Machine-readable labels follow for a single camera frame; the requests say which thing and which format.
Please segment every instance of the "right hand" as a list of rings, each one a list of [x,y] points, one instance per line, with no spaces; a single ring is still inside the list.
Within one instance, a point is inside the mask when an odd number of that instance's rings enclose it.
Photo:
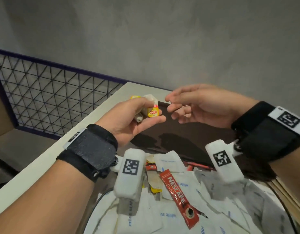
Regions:
[[[179,123],[201,122],[220,128],[231,124],[259,101],[213,85],[180,87],[165,97],[167,111]]]

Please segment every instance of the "black and white marker tag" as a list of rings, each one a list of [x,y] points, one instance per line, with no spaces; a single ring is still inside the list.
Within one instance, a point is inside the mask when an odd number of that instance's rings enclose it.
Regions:
[[[294,113],[278,106],[268,116],[300,135],[300,117]]]
[[[64,149],[67,149],[70,144],[72,144],[73,141],[76,140],[77,137],[81,135],[87,128],[82,129],[81,131],[76,132],[69,140],[63,145]]]

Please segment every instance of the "left hand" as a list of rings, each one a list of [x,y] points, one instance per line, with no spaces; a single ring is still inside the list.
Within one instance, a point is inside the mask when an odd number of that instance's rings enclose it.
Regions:
[[[133,118],[141,108],[151,108],[154,103],[144,97],[129,99],[116,104],[110,111],[103,115],[95,124],[111,132],[117,139],[118,145],[127,144],[140,132],[166,121],[165,116],[145,118],[137,123]]]

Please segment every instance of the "red coffee stick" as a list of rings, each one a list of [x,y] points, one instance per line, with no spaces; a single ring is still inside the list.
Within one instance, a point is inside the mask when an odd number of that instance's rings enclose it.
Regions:
[[[183,194],[182,190],[168,169],[161,172],[160,177],[171,194],[171,197],[175,201],[181,215],[184,217],[188,228],[191,229],[199,222],[197,210],[190,205],[189,201]]]

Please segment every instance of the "wrist-mounted device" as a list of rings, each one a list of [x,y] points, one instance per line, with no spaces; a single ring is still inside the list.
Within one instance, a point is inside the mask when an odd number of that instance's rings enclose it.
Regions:
[[[105,178],[110,167],[117,164],[118,143],[106,129],[96,124],[75,133],[63,146],[64,150],[56,158],[66,161],[93,182]]]
[[[238,118],[231,128],[239,139],[235,150],[266,162],[280,159],[300,146],[300,117],[263,101]]]

